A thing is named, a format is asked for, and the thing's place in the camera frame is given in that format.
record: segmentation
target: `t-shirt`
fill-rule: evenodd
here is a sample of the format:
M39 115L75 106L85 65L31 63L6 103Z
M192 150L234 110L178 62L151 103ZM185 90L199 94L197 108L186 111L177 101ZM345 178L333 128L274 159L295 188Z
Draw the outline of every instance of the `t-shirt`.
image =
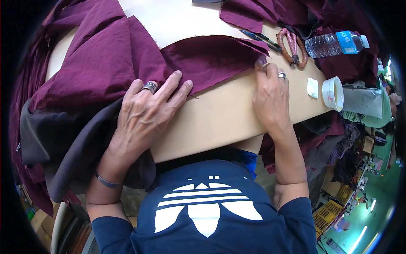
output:
M386 93L386 89L383 85L381 85L381 92L382 92L382 118L377 118L370 115L361 115L355 112L343 111L343 117L348 119L352 122L361 122L367 127L371 128L382 128L392 118L392 111L391 111L391 104L389 101L389 96Z
M136 228L117 217L92 222L101 253L317 253L310 200L277 211L244 165L202 161L156 181Z
M347 221L345 219L341 219L338 223L337 223L337 229L335 229L335 231L337 232L341 232L343 231L343 226Z

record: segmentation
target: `person's right hand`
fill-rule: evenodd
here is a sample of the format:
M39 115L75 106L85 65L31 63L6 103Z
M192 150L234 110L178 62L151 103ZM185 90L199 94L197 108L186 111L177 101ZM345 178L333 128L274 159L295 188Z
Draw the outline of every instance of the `person's right hand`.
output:
M389 95L389 100L391 103L398 105L402 101L402 97L396 93L391 93L391 95Z
M257 90L253 107L258 120L274 140L283 138L293 126L289 116L289 80L279 78L279 72L283 70L274 63L255 64Z

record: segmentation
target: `bracelet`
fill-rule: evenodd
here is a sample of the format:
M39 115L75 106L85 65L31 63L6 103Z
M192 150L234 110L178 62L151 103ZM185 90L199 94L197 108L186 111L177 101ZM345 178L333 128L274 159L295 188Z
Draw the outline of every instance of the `bracelet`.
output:
M99 176L99 174L97 173L97 170L95 170L95 175L96 175L96 178L99 180L99 182L101 182L101 184L103 184L104 186L106 186L108 188L115 189L121 185L121 183L107 182L101 176Z

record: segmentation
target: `yellow crate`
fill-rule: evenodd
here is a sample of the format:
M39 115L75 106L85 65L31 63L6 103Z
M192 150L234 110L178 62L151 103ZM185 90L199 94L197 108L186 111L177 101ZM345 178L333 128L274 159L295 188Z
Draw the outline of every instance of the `yellow crate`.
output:
M313 214L314 224L316 227L316 237L319 237L330 223L343 210L343 207L336 202L329 200Z
M351 195L352 189L350 189L348 185L341 184L340 189L338 190L338 193L335 197L345 206Z

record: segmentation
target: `silver ring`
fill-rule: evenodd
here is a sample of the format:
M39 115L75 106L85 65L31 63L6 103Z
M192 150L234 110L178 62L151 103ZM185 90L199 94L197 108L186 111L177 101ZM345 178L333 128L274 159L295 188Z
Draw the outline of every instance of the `silver ring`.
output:
M158 88L156 87L154 82L147 82L141 90L148 89L151 91L152 94L155 94Z
M284 72L279 72L278 78L286 78L286 74Z

